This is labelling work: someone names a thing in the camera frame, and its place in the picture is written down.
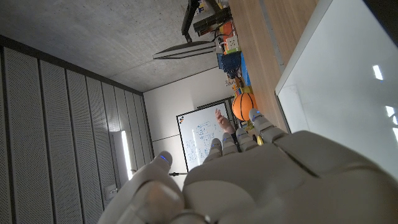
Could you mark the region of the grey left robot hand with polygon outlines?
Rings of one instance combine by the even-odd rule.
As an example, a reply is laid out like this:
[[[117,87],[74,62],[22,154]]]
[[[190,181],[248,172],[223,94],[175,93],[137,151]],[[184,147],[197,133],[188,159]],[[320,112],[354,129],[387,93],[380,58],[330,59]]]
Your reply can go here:
[[[112,199],[100,223],[396,223],[397,181],[357,152],[308,131],[293,134],[258,110],[247,132],[214,139],[183,187],[163,151]]]

